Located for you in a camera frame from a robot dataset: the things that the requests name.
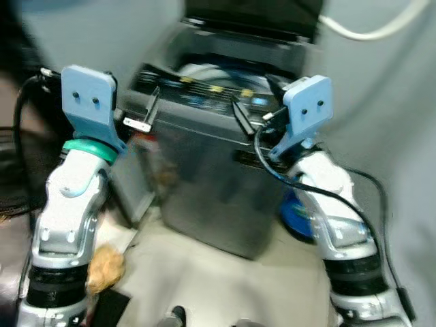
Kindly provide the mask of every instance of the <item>white cable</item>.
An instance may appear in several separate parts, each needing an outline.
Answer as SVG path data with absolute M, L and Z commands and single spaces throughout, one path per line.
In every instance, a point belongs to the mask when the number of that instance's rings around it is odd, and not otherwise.
M 352 32 L 330 17 L 320 16 L 319 20 L 332 31 L 347 39 L 354 41 L 375 41 L 391 36 L 406 27 L 424 11 L 425 7 L 430 4 L 430 1 L 431 0 L 410 0 L 410 4 L 396 18 L 380 29 L 370 33 Z

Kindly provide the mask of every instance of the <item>white floor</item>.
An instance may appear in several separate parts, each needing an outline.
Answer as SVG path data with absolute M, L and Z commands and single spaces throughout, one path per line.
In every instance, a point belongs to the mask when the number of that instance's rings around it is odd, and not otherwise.
M 122 327 L 154 327 L 175 305 L 188 327 L 230 327 L 249 318 L 267 327 L 326 327 L 329 284 L 316 248 L 279 224 L 262 257 L 251 262 L 166 228 L 152 219 L 126 253 L 116 286 L 132 299 Z

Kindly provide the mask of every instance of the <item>open lid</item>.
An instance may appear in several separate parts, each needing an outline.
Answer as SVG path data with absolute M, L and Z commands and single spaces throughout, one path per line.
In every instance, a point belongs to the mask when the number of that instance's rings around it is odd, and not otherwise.
M 322 4 L 323 0 L 185 0 L 185 17 L 227 31 L 312 40 Z

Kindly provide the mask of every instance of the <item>gray wall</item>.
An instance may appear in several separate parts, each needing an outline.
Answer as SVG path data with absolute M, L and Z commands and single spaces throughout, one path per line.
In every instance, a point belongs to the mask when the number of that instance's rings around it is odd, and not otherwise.
M 393 18 L 407 0 L 332 0 L 325 14 L 354 31 Z M 109 69 L 121 84 L 159 31 L 181 12 L 178 0 L 23 0 L 24 20 L 57 68 Z M 358 43 L 321 28 L 315 71 L 334 82 L 335 116 L 323 137 L 335 157 L 379 177 L 393 202 L 393 259 L 419 321 L 435 326 L 436 308 L 436 9 L 383 41 Z M 377 218 L 377 196 L 356 179 L 362 206 Z

